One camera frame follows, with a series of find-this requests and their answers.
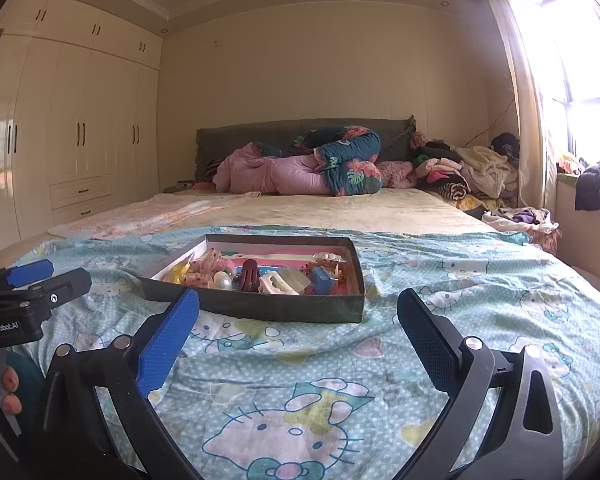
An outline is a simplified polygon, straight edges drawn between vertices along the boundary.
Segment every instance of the cabinet door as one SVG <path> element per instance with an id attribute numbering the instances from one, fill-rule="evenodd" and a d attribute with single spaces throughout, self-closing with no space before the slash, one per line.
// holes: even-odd
<path id="1" fill-rule="evenodd" d="M 136 59 L 142 49 L 142 29 L 113 14 L 103 12 L 91 47 L 125 59 Z"/>
<path id="2" fill-rule="evenodd" d="M 140 66 L 136 122 L 138 125 L 138 200 L 147 200 L 159 192 L 156 140 L 158 71 Z"/>
<path id="3" fill-rule="evenodd" d="M 35 34 L 48 0 L 8 0 L 0 20 L 5 34 Z"/>
<path id="4" fill-rule="evenodd" d="M 82 101 L 85 128 L 80 142 L 84 169 L 80 178 L 110 174 L 113 169 L 115 130 L 119 95 L 113 83 L 118 60 L 101 52 L 91 51 Z"/>
<path id="5" fill-rule="evenodd" d="M 30 38 L 0 38 L 0 250 L 20 240 L 13 199 L 13 115 Z"/>
<path id="6" fill-rule="evenodd" d="M 138 52 L 137 61 L 155 68 L 160 68 L 160 54 L 162 53 L 162 38 L 150 33 L 148 30 L 142 31 L 142 49 Z"/>
<path id="7" fill-rule="evenodd" d="M 49 106 L 62 43 L 31 40 L 18 86 L 13 131 L 13 190 L 20 237 L 53 227 L 46 176 Z"/>
<path id="8" fill-rule="evenodd" d="M 82 101 L 90 51 L 63 44 L 54 77 L 49 107 L 47 145 L 48 183 L 76 180 L 84 171 Z"/>
<path id="9" fill-rule="evenodd" d="M 116 206 L 138 200 L 136 182 L 136 93 L 140 65 L 126 59 L 112 59 L 110 90 L 117 96 L 111 126 L 114 139 L 114 196 Z"/>
<path id="10" fill-rule="evenodd" d="M 36 35 L 49 40 L 91 46 L 102 11 L 75 0 L 49 0 Z"/>

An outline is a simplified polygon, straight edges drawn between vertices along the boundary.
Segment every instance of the wardrobe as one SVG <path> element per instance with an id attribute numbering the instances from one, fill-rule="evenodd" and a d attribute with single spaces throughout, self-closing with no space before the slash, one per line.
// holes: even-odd
<path id="1" fill-rule="evenodd" d="M 0 29 L 0 250 L 158 193 L 162 38 L 75 0 L 8 0 Z"/>

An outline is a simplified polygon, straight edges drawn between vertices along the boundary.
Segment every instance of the curtain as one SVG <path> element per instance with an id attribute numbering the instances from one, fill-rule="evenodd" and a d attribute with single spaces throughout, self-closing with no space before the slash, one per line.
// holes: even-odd
<path id="1" fill-rule="evenodd" d="M 512 0 L 488 0 L 507 53 L 520 127 L 520 206 L 555 209 L 555 153 L 542 124 L 541 93 L 526 55 Z"/>

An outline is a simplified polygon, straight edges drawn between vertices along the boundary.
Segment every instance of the window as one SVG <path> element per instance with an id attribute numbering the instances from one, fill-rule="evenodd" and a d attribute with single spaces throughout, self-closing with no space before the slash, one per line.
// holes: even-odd
<path id="1" fill-rule="evenodd" d="M 515 0 L 555 147 L 600 160 L 600 9 L 594 0 Z"/>

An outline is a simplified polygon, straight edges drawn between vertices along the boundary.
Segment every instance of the finger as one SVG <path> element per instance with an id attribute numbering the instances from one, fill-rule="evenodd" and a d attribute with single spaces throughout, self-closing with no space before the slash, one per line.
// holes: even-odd
<path id="1" fill-rule="evenodd" d="M 11 368 L 10 366 L 7 366 L 4 371 L 4 374 L 2 375 L 2 386 L 4 386 L 4 389 L 8 392 L 13 393 L 18 389 L 19 384 L 20 380 L 18 378 L 16 370 Z"/>
<path id="2" fill-rule="evenodd" d="M 18 397 L 9 394 L 2 400 L 2 409 L 7 415 L 17 415 L 22 411 L 22 403 Z"/>

